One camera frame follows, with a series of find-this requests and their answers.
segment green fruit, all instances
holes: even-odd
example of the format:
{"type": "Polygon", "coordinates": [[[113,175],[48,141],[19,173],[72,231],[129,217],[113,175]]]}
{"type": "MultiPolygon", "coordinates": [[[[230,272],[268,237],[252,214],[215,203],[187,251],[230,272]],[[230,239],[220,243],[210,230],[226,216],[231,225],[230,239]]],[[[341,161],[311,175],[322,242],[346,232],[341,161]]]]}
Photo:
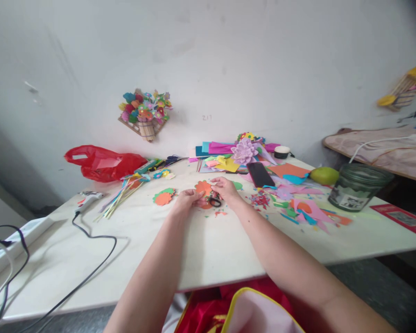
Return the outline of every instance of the green fruit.
{"type": "Polygon", "coordinates": [[[310,178],[321,185],[333,185],[339,178],[339,172],[324,166],[311,171],[310,178]]]}

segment person's left hand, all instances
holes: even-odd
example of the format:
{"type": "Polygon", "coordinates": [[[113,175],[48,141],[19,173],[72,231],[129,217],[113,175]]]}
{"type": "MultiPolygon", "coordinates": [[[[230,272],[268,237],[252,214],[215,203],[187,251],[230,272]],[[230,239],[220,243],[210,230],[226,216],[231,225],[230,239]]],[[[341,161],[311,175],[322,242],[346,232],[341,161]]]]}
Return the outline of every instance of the person's left hand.
{"type": "Polygon", "coordinates": [[[180,192],[171,212],[187,213],[192,206],[202,207],[206,205],[207,199],[203,197],[204,195],[205,191],[197,193],[195,189],[180,192]]]}

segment floor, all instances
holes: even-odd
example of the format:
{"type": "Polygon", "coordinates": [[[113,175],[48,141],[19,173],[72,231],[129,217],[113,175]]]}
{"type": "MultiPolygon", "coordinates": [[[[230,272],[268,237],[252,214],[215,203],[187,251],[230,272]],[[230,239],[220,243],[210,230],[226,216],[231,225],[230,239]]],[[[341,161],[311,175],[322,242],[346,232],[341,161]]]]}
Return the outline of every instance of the floor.
{"type": "MultiPolygon", "coordinates": [[[[387,319],[399,332],[416,332],[416,291],[376,259],[328,267],[357,296],[387,319]]],[[[56,316],[46,326],[50,333],[99,333],[113,306],[56,316]]],[[[16,333],[30,321],[4,325],[0,333],[16,333]]],[[[27,330],[37,333],[40,327],[27,330]]]]}

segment glass jar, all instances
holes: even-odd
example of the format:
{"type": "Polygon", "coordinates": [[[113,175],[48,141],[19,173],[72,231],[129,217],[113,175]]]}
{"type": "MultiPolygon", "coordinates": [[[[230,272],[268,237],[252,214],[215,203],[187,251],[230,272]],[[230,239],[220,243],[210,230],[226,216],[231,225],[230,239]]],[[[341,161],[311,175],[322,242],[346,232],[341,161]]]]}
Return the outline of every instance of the glass jar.
{"type": "Polygon", "coordinates": [[[328,201],[342,210],[361,211],[393,178],[393,174],[373,166],[345,164],[328,201]]]}

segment smartphone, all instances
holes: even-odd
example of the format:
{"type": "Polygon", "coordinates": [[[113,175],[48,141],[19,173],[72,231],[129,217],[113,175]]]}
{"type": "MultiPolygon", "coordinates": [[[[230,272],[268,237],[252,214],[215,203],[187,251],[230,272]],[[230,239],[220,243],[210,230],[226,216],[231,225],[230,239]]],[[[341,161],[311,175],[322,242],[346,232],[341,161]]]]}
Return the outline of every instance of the smartphone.
{"type": "Polygon", "coordinates": [[[271,179],[267,169],[261,162],[248,163],[246,167],[250,172],[255,187],[275,186],[274,180],[271,179]]]}

